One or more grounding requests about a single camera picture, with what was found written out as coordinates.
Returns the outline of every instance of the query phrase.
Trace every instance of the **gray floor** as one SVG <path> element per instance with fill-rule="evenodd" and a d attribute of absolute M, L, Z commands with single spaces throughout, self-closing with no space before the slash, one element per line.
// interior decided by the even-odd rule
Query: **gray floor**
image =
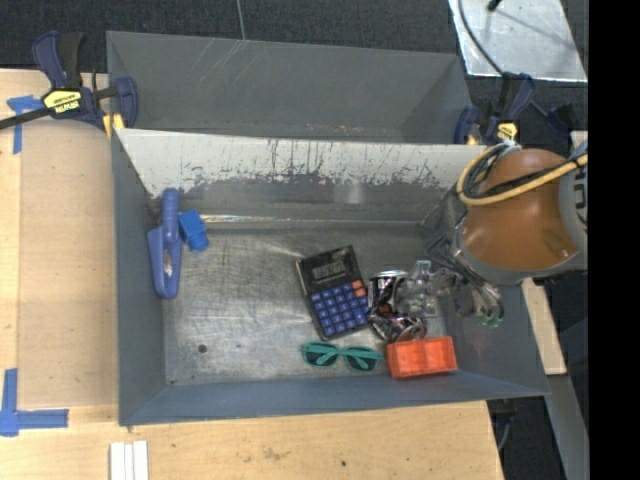
<path fill-rule="evenodd" d="M 588 76 L 589 0 L 561 3 Z M 460 53 L 448 0 L 0 0 L 0 16 L 0 67 L 33 68 L 31 44 L 49 30 L 87 34 L 80 67 L 98 72 L 106 71 L 106 30 Z M 467 83 L 476 104 L 499 96 L 499 79 Z M 588 129 L 586 84 L 539 81 L 536 101 L 545 109 L 570 103 Z M 523 144 L 566 153 L 533 109 L 519 124 Z M 544 283 L 561 334 L 587 316 L 587 283 L 586 274 Z M 588 366 L 572 374 L 588 424 Z M 507 480 L 563 479 L 544 401 L 522 399 L 516 408 L 503 450 Z"/>

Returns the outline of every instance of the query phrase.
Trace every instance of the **yellow clamp label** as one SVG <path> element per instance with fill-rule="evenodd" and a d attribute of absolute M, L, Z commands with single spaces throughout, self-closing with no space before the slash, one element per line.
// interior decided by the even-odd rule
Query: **yellow clamp label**
<path fill-rule="evenodd" d="M 513 139 L 518 134 L 518 127 L 513 123 L 500 123 L 496 136 L 500 140 Z"/>
<path fill-rule="evenodd" d="M 47 94 L 42 103 L 45 107 L 53 109 L 56 114 L 62 114 L 80 108 L 82 93 L 80 91 L 55 90 Z"/>

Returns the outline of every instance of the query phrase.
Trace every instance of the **cable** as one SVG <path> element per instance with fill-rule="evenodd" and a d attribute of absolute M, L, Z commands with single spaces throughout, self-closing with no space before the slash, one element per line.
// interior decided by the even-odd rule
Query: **cable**
<path fill-rule="evenodd" d="M 242 39 L 246 39 L 247 36 L 244 33 L 244 20 L 242 19 L 242 6 L 240 5 L 240 0 L 236 0 L 236 7 L 238 8 L 238 20 L 240 21 L 240 34 L 242 35 Z"/>
<path fill-rule="evenodd" d="M 480 44 L 480 41 L 478 40 L 476 35 L 473 33 L 473 30 L 471 30 L 471 26 L 469 25 L 469 22 L 467 21 L 467 17 L 466 17 L 465 12 L 464 12 L 464 7 L 462 5 L 462 0 L 458 0 L 458 10 L 460 12 L 460 18 L 462 19 L 462 23 L 464 24 L 464 28 L 467 31 L 467 34 L 469 35 L 471 40 L 473 41 L 473 44 L 476 45 L 476 48 L 484 56 L 484 58 L 487 60 L 487 62 L 489 64 L 491 64 L 491 67 L 493 69 L 495 69 L 500 76 L 504 76 L 504 71 L 493 60 L 493 58 L 491 57 L 491 55 L 489 55 L 487 50 L 484 49 L 484 47 Z M 535 101 L 533 101 L 533 99 L 530 101 L 530 105 L 534 109 L 536 109 L 543 117 L 545 117 L 545 118 L 547 117 L 547 112 L 540 105 L 538 105 Z"/>
<path fill-rule="evenodd" d="M 467 17 L 466 17 L 466 15 L 464 13 L 464 7 L 462 6 L 462 0 L 458 0 L 458 10 L 460 11 L 460 18 L 462 19 L 462 23 L 464 24 L 464 28 L 467 30 L 467 34 L 469 34 L 469 37 L 471 38 L 473 43 L 476 45 L 476 48 L 478 48 L 478 50 L 480 50 L 480 53 L 482 53 L 482 55 L 484 55 L 484 58 L 487 59 L 487 62 L 489 64 L 491 64 L 493 69 L 495 69 L 498 72 L 498 74 L 500 76 L 502 76 L 504 74 L 504 71 L 502 71 L 502 69 L 500 69 L 500 66 L 498 66 L 498 64 L 495 63 L 495 61 L 491 58 L 491 56 L 487 53 L 487 51 L 482 47 L 482 45 L 480 44 L 480 41 L 478 41 L 478 38 L 475 36 L 473 31 L 471 30 L 471 27 L 469 26 L 469 22 L 467 21 Z"/>
<path fill-rule="evenodd" d="M 499 194 L 472 194 L 468 188 L 468 184 L 475 181 L 478 175 L 478 171 L 482 174 L 485 174 L 487 169 L 489 168 L 487 167 L 488 161 L 497 159 L 508 150 L 513 149 L 513 147 L 514 146 L 509 143 L 497 144 L 496 146 L 493 146 L 478 155 L 464 168 L 462 174 L 460 175 L 460 178 L 458 178 L 458 181 L 456 183 L 456 191 L 458 193 L 458 197 L 463 203 L 468 206 L 483 206 L 500 201 L 505 201 L 512 197 L 538 188 L 545 183 L 549 183 L 555 179 L 558 179 L 575 169 L 584 167 L 588 162 L 587 153 L 584 153 L 577 158 L 570 159 L 552 169 L 542 169 L 537 173 L 529 174 L 516 180 L 512 180 L 512 182 L 515 183 L 516 186 L 510 189 L 506 189 Z"/>

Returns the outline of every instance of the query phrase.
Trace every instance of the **red box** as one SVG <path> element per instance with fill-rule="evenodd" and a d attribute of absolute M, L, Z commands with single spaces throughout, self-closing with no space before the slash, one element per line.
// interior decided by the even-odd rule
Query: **red box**
<path fill-rule="evenodd" d="M 458 369 L 451 336 L 390 343 L 385 348 L 394 378 L 414 377 Z"/>

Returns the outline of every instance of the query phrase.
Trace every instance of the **calculator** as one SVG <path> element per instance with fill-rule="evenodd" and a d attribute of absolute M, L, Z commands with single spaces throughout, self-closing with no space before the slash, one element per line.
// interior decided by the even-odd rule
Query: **calculator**
<path fill-rule="evenodd" d="M 368 325 L 367 289 L 352 246 L 297 260 L 296 268 L 320 338 L 339 338 Z"/>

